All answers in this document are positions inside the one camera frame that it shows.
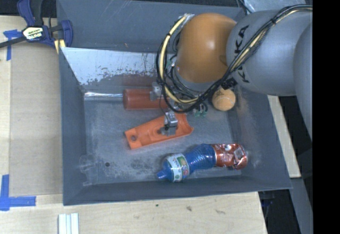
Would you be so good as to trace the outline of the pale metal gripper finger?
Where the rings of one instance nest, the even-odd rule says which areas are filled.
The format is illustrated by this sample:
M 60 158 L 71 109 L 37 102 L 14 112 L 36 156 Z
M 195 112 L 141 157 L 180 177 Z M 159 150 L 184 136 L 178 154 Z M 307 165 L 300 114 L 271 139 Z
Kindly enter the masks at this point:
M 176 133 L 178 119 L 173 111 L 165 113 L 164 126 L 162 127 L 162 134 L 165 136 L 173 136 Z
M 149 93 L 149 98 L 152 102 L 158 101 L 160 102 L 162 99 L 162 86 L 157 83 L 157 82 L 153 82 L 152 83 L 152 89 Z

